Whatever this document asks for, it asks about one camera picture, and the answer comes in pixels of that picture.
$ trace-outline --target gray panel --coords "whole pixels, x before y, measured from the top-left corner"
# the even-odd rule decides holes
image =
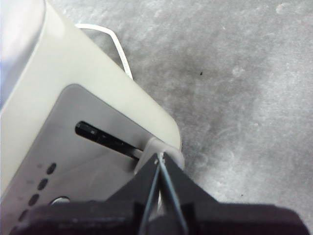
[[[84,88],[66,87],[1,203],[2,234],[18,221],[22,211],[31,208],[27,204],[36,193],[35,206],[59,196],[75,201],[105,200],[132,178],[137,160],[77,135],[75,125],[81,120],[140,149],[152,137]],[[47,174],[52,163],[56,168]],[[48,183],[38,190],[43,178]]]

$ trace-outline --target white device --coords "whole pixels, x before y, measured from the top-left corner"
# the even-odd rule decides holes
[[[49,2],[1,7],[1,234],[57,198],[105,200],[151,139],[181,148],[173,118]]]

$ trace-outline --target gray carpet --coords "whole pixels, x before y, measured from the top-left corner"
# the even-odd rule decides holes
[[[312,0],[52,0],[116,32],[177,121],[186,173],[222,202],[297,211],[313,232]],[[108,36],[88,35],[118,64]]]

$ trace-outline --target black dot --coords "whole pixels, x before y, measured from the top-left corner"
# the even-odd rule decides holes
[[[24,217],[25,217],[25,215],[26,215],[27,212],[28,212],[28,210],[24,210],[24,211],[21,213],[21,215],[20,215],[20,217],[19,217],[19,221],[20,221],[20,222],[24,219]]]
[[[38,201],[38,198],[39,198],[39,194],[34,194],[31,196],[31,198],[29,199],[28,201],[28,205],[29,206],[33,206],[36,204],[36,202]]]
[[[51,166],[49,166],[49,168],[47,169],[47,174],[48,175],[52,174],[56,167],[57,165],[55,163],[52,163]]]
[[[45,188],[45,186],[47,185],[47,183],[48,183],[48,179],[42,179],[42,180],[39,182],[39,184],[38,184],[38,186],[37,186],[37,189],[38,189],[38,190],[43,190],[43,189]]]

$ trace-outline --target white cable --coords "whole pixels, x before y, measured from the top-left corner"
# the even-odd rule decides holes
[[[131,69],[129,68],[129,64],[128,64],[127,58],[125,56],[125,53],[123,51],[123,48],[122,48],[116,34],[112,30],[110,30],[109,28],[99,26],[99,25],[88,24],[88,23],[83,23],[83,24],[78,23],[75,26],[77,28],[80,28],[80,29],[82,29],[82,28],[83,29],[93,29],[93,30],[97,30],[97,31],[109,34],[111,36],[113,42],[114,42],[114,45],[115,45],[117,52],[118,52],[118,55],[121,58],[125,73],[133,80],[132,72],[131,72]]]

